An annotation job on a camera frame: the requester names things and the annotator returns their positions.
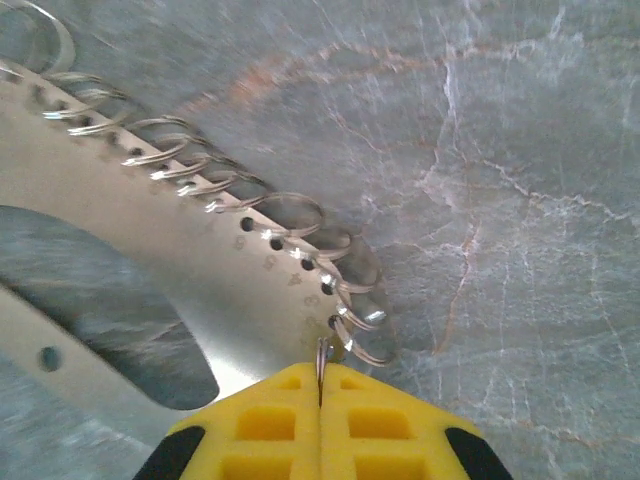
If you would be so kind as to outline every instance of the metal ring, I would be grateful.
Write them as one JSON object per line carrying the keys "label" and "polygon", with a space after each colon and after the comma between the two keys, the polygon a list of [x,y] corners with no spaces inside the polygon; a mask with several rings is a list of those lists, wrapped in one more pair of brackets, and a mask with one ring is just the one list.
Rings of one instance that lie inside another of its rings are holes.
{"label": "metal ring", "polygon": [[386,358],[378,358],[371,355],[362,348],[358,342],[356,342],[353,335],[351,335],[344,326],[344,321],[339,315],[334,315],[329,319],[329,326],[336,332],[346,351],[353,353],[356,357],[369,365],[373,365],[374,367],[384,367],[389,365],[389,363],[391,363],[396,357],[395,353],[390,354]]}
{"label": "metal ring", "polygon": [[[220,176],[219,181],[215,181],[214,178]],[[208,183],[206,185],[198,185],[197,182],[189,182],[187,185],[180,187],[177,190],[179,197],[200,197],[202,195],[215,194],[225,191],[229,188],[233,182],[236,181],[239,174],[235,170],[221,170],[214,172],[209,176]]]}
{"label": "metal ring", "polygon": [[96,83],[102,88],[85,88],[76,94],[84,106],[74,109],[50,110],[42,112],[47,120],[69,120],[78,118],[87,112],[97,110],[110,98],[126,99],[124,93],[106,84],[96,75],[78,72],[56,73],[49,76],[49,81],[57,86],[72,85],[74,83]]}
{"label": "metal ring", "polygon": [[58,56],[51,63],[49,68],[40,72],[40,75],[46,77],[51,74],[69,70],[76,59],[76,50],[69,30],[66,29],[60,20],[34,3],[27,2],[25,0],[14,0],[11,3],[7,3],[4,0],[0,0],[0,15],[4,15],[11,10],[22,9],[33,9],[40,15],[44,16],[49,20],[49,22],[51,22],[51,25],[58,35]]}
{"label": "metal ring", "polygon": [[[236,174],[236,176],[233,179],[233,181],[231,182],[231,185],[229,185],[227,188],[225,188],[225,190],[227,190],[228,188],[233,186],[233,184],[237,183],[238,181],[245,181],[245,182],[248,182],[248,183],[252,183],[254,185],[258,185],[258,186],[264,188],[265,190],[267,190],[267,192],[269,192],[273,188],[273,187],[271,187],[270,184],[268,184],[267,182],[262,180],[257,175],[253,175],[253,174],[245,173],[245,172],[235,172],[235,174]],[[206,187],[205,187],[204,190],[205,190],[205,193],[217,193],[217,192],[213,192],[212,190],[206,191]],[[264,201],[264,199],[267,198],[270,194],[271,193],[266,193],[264,195],[259,195],[259,196],[256,196],[256,197],[247,198],[245,200],[238,200],[238,201],[233,202],[233,203],[225,203],[221,198],[216,198],[213,201],[211,201],[210,203],[208,203],[207,205],[205,205],[204,211],[207,212],[207,213],[227,213],[227,212],[236,213],[236,212],[242,212],[242,211],[246,210],[247,208],[252,208],[252,207],[258,205],[259,203]]]}
{"label": "metal ring", "polygon": [[117,115],[111,117],[106,122],[96,125],[87,125],[85,127],[68,128],[67,132],[73,137],[81,137],[86,135],[97,135],[99,133],[108,132],[109,130],[120,126],[130,115],[134,113],[132,107],[123,108]]}
{"label": "metal ring", "polygon": [[356,283],[347,281],[344,278],[338,278],[333,273],[323,268],[321,265],[319,265],[319,269],[322,283],[329,285],[335,290],[339,290],[345,293],[369,293],[371,290],[376,288],[376,286],[380,283],[380,280],[382,280],[382,270],[379,268],[376,269],[375,279],[370,283]]}
{"label": "metal ring", "polygon": [[175,143],[176,145],[169,150],[161,151],[150,155],[133,156],[127,158],[122,165],[125,167],[141,167],[144,165],[152,165],[154,163],[166,162],[174,158],[189,146],[191,136],[186,133],[174,133],[164,135],[158,143]]}
{"label": "metal ring", "polygon": [[[346,239],[344,245],[341,245],[336,248],[320,248],[314,243],[314,238],[308,238],[309,236],[313,237],[315,235],[325,235],[327,237],[337,238],[343,237]],[[303,248],[300,244],[302,242],[298,241],[295,237],[286,237],[282,239],[282,247],[285,252],[291,255],[293,258],[298,260],[308,260],[312,262],[313,268],[322,268],[322,266],[318,263],[321,260],[326,261],[335,261],[349,254],[351,250],[351,242],[353,241],[353,236],[351,233],[345,229],[336,226],[327,227],[326,225],[322,225],[320,229],[316,232],[311,233],[305,237],[305,242],[312,245],[314,247],[313,250],[309,248]]]}
{"label": "metal ring", "polygon": [[247,171],[244,165],[226,156],[218,148],[216,148],[216,146],[213,143],[211,143],[208,139],[202,136],[194,136],[193,143],[200,145],[205,150],[207,150],[207,152],[209,153],[209,156],[211,157],[211,163],[216,163],[218,165],[222,165],[225,167],[231,167],[233,169],[240,170],[243,172]]}
{"label": "metal ring", "polygon": [[143,128],[155,127],[158,125],[176,125],[182,127],[194,138],[198,137],[198,129],[190,122],[180,117],[174,117],[172,115],[162,115],[160,117],[145,118],[144,120],[138,120],[133,123],[125,125],[123,128],[134,132]]}
{"label": "metal ring", "polygon": [[33,18],[28,13],[22,11],[22,9],[14,9],[3,7],[2,5],[6,5],[5,2],[0,1],[0,16],[4,15],[9,11],[18,12],[20,15],[24,16],[25,28],[27,30],[27,34],[31,38],[31,48],[26,55],[26,59],[22,62],[22,65],[33,72],[38,72],[42,70],[47,65],[47,55],[43,52],[44,46],[43,38],[44,31],[38,28],[38,24],[34,21]]}
{"label": "metal ring", "polygon": [[341,290],[337,290],[337,292],[338,297],[340,298],[340,302],[337,307],[338,314],[349,321],[349,323],[367,332],[378,330],[385,324],[387,312],[382,309],[378,309],[362,318],[362,315],[359,315],[354,311],[352,305],[353,302],[348,294]]}
{"label": "metal ring", "polygon": [[260,223],[254,220],[253,230],[259,232],[262,238],[266,240],[281,239],[281,238],[286,238],[291,236],[303,238],[303,237],[306,237],[307,235],[312,234],[313,232],[317,232],[320,229],[320,227],[322,227],[322,224],[324,223],[324,220],[325,220],[324,209],[315,200],[313,200],[310,197],[307,197],[306,195],[302,195],[299,193],[292,193],[292,192],[275,192],[267,195],[259,204],[256,204],[255,206],[256,207],[263,206],[271,201],[285,200],[285,199],[290,199],[294,202],[298,202],[300,205],[309,206],[313,210],[314,214],[317,216],[316,221],[312,225],[309,225],[307,227],[286,228],[283,226],[274,227],[273,225],[266,225],[264,223]]}
{"label": "metal ring", "polygon": [[194,163],[193,165],[189,165],[187,167],[185,165],[182,165],[181,162],[177,162],[179,164],[178,167],[168,170],[157,170],[153,172],[150,175],[151,180],[171,180],[183,177],[191,177],[209,166],[209,163],[211,163],[211,155],[209,155],[208,153],[195,153],[191,157],[189,157],[187,161]]}
{"label": "metal ring", "polygon": [[324,375],[329,363],[331,344],[327,338],[318,339],[318,349],[316,350],[316,380],[318,382],[318,405],[322,406],[322,390],[324,387]]}

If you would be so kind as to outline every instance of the silver ring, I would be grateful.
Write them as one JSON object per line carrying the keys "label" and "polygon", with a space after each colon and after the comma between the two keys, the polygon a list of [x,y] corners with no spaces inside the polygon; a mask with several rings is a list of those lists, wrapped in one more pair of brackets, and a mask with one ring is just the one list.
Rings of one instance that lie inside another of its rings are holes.
{"label": "silver ring", "polygon": [[339,315],[334,315],[329,319],[329,326],[336,332],[346,351],[353,353],[356,357],[369,365],[373,365],[374,367],[384,367],[389,365],[389,363],[391,363],[396,357],[395,353],[391,353],[386,358],[378,358],[371,355],[362,348],[358,342],[356,342],[353,335],[351,335],[345,327],[342,317]]}
{"label": "silver ring", "polygon": [[380,283],[382,279],[382,271],[377,268],[376,269],[376,277],[370,283],[356,283],[345,280],[344,278],[338,278],[333,273],[329,272],[322,266],[319,266],[320,269],[320,279],[322,283],[329,285],[335,290],[339,290],[345,293],[355,293],[355,294],[365,294],[369,293],[371,290],[376,288],[376,286]]}
{"label": "silver ring", "polygon": [[267,193],[265,193],[264,195],[258,195],[256,197],[247,198],[245,200],[238,200],[238,201],[233,202],[233,203],[225,203],[224,200],[222,200],[221,198],[215,198],[213,201],[211,201],[207,205],[205,205],[204,211],[207,212],[207,213],[237,213],[237,212],[242,212],[242,211],[245,211],[248,208],[252,208],[252,207],[258,205],[259,203],[261,203],[266,197],[268,197],[270,195],[270,192],[273,189],[273,187],[271,187],[270,184],[268,184],[267,182],[262,180],[257,175],[253,175],[253,174],[245,173],[245,172],[235,172],[235,178],[231,182],[231,185],[229,185],[227,188],[225,188],[225,191],[228,188],[230,188],[231,186],[233,186],[233,184],[238,183],[239,181],[244,181],[244,182],[247,182],[247,183],[250,183],[250,184],[253,184],[253,185],[260,186],[260,187],[264,188],[265,190],[267,190]]}
{"label": "silver ring", "polygon": [[186,133],[163,135],[163,137],[156,143],[175,143],[176,145],[168,150],[161,151],[160,153],[129,157],[122,162],[122,165],[125,167],[141,167],[144,165],[166,162],[186,149],[190,142],[191,137]]}
{"label": "silver ring", "polygon": [[307,197],[306,195],[291,192],[275,192],[265,196],[261,202],[255,205],[255,207],[264,206],[271,201],[279,200],[290,200],[292,202],[297,202],[299,205],[308,206],[317,218],[311,225],[301,228],[287,228],[284,226],[273,227],[254,220],[253,230],[260,233],[262,238],[266,240],[281,239],[291,236],[303,238],[318,231],[322,227],[325,220],[324,209],[315,200]]}
{"label": "silver ring", "polygon": [[379,319],[386,319],[386,312],[384,312],[383,310],[374,312],[372,318],[369,321],[366,321],[353,310],[351,300],[347,298],[346,292],[342,290],[337,290],[337,292],[338,297],[340,298],[340,303],[338,303],[338,314],[342,318],[348,320],[349,323],[352,323],[353,325],[367,332],[378,330],[382,325],[384,325],[384,321],[379,321]]}
{"label": "silver ring", "polygon": [[330,343],[327,338],[318,339],[316,350],[316,380],[318,382],[318,405],[322,406],[322,390],[324,387],[324,375],[329,363]]}
{"label": "silver ring", "polygon": [[196,182],[187,182],[177,190],[179,197],[199,197],[202,195],[215,194],[225,191],[238,178],[238,172],[235,170],[221,170],[214,172],[208,176],[207,185],[198,185]]}
{"label": "silver ring", "polygon": [[24,17],[23,20],[25,23],[25,28],[27,30],[27,34],[31,39],[31,42],[30,42],[31,48],[29,49],[29,52],[27,53],[25,60],[20,63],[24,68],[31,70],[32,72],[41,71],[47,65],[47,55],[45,54],[45,46],[43,45],[43,43],[45,43],[46,41],[46,38],[44,38],[43,29],[38,28],[38,24],[36,23],[36,21],[33,18],[31,18],[31,16],[28,13],[23,12],[22,11],[23,9],[21,8],[7,9],[6,7],[3,7],[3,5],[6,5],[6,3],[0,1],[0,16],[2,16],[3,14],[9,11],[20,13],[20,15]]}
{"label": "silver ring", "polygon": [[95,75],[77,72],[64,72],[52,74],[48,79],[51,83],[57,86],[91,82],[103,88],[85,88],[81,90],[76,96],[84,103],[83,107],[42,112],[42,115],[47,120],[69,120],[78,118],[89,111],[97,110],[98,107],[110,98],[126,99],[126,96],[122,92],[107,85],[104,80]]}
{"label": "silver ring", "polygon": [[[317,241],[316,235],[325,236],[326,238],[342,238],[343,244],[336,248],[322,248],[316,245]],[[353,240],[353,236],[351,233],[345,229],[340,227],[327,227],[323,225],[320,229],[312,234],[308,235],[305,238],[305,242],[312,245],[314,250],[310,251],[308,248],[304,248],[300,246],[302,243],[295,237],[287,237],[282,239],[282,247],[285,252],[291,255],[293,258],[297,260],[308,260],[313,265],[313,268],[322,268],[319,264],[319,261],[326,260],[329,262],[333,262],[335,260],[339,260],[340,258],[349,254],[351,250],[351,242]]]}
{"label": "silver ring", "polygon": [[207,153],[195,153],[189,157],[187,161],[194,163],[187,167],[182,165],[181,162],[178,162],[180,164],[178,167],[168,170],[157,170],[150,175],[151,180],[170,180],[191,177],[209,166],[209,163],[211,163],[211,155]]}
{"label": "silver ring", "polygon": [[7,3],[4,0],[0,0],[0,15],[4,15],[11,10],[22,9],[33,9],[40,15],[44,16],[49,20],[49,22],[51,22],[51,25],[53,25],[53,28],[58,35],[58,56],[51,63],[49,68],[39,72],[40,75],[46,77],[51,74],[69,70],[76,59],[76,49],[69,30],[65,28],[60,20],[34,3],[27,2],[25,0],[14,0],[11,3]]}
{"label": "silver ring", "polygon": [[145,118],[144,120],[138,120],[136,122],[129,123],[123,128],[129,130],[130,132],[134,132],[136,130],[155,127],[158,125],[176,125],[187,130],[187,132],[190,133],[193,137],[198,136],[197,128],[193,124],[187,122],[183,118],[174,117],[172,115],[161,115],[160,117]]}

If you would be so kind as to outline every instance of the curved metal plate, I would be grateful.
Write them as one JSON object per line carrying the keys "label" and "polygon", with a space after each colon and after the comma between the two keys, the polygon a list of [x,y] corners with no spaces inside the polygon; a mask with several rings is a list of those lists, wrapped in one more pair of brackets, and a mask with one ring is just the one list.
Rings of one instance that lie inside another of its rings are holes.
{"label": "curved metal plate", "polygon": [[0,79],[0,205],[84,229],[146,270],[200,345],[220,386],[217,399],[313,358],[317,338],[332,335],[326,320],[338,296],[321,292],[317,272],[240,228],[247,215],[276,226],[271,220],[253,210],[206,214],[170,185],[123,167],[132,148],[157,152],[125,130],[117,131],[124,150],[104,137],[69,137],[67,125],[42,117],[33,88],[50,101],[82,104],[12,68],[17,75]]}
{"label": "curved metal plate", "polygon": [[[52,393],[110,428],[156,445],[174,423],[195,413],[152,401],[82,342],[2,287],[0,312],[2,353]],[[47,348],[55,349],[60,358],[53,371],[41,363],[40,353]]]}

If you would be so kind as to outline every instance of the black plastic part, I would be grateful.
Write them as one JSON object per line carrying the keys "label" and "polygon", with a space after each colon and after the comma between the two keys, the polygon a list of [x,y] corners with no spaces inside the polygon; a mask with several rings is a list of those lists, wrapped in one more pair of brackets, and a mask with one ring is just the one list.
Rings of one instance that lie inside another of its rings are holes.
{"label": "black plastic part", "polygon": [[447,428],[445,433],[470,480],[513,480],[485,440],[461,428]]}
{"label": "black plastic part", "polygon": [[165,437],[133,480],[180,480],[205,430],[187,427]]}

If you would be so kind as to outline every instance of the key ring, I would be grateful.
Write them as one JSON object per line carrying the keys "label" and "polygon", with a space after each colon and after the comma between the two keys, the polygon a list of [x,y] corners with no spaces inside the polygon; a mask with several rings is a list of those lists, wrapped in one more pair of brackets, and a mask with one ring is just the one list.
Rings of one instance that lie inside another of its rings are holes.
{"label": "key ring", "polygon": [[318,381],[318,405],[322,406],[322,387],[324,385],[324,373],[327,369],[331,345],[326,337],[318,339],[316,350],[316,379]]}

